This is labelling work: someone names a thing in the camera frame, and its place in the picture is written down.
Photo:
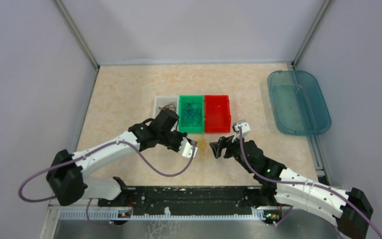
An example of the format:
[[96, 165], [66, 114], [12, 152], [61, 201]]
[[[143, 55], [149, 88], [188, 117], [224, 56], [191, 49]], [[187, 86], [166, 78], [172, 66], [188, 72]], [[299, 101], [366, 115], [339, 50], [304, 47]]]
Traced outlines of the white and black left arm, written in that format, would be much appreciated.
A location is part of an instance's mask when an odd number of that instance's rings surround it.
[[178, 122], [179, 116], [166, 109], [98, 146], [74, 153], [59, 151], [46, 175], [59, 204], [69, 206], [79, 199], [104, 199], [117, 206], [125, 205], [129, 192], [119, 177], [100, 179], [91, 175], [124, 157], [135, 153], [142, 156], [142, 151], [158, 144], [192, 161], [198, 151], [196, 141], [176, 130]]

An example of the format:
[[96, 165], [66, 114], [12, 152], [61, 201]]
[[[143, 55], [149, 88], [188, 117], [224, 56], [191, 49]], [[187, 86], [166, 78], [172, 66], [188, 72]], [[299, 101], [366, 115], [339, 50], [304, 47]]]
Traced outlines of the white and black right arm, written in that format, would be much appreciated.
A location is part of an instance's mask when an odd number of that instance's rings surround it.
[[259, 193], [249, 197], [253, 206], [289, 205], [326, 220], [351, 239], [366, 238], [374, 210], [362, 190], [345, 191], [308, 179], [265, 156], [253, 140], [222, 136], [209, 147], [215, 158], [234, 158], [261, 184]]

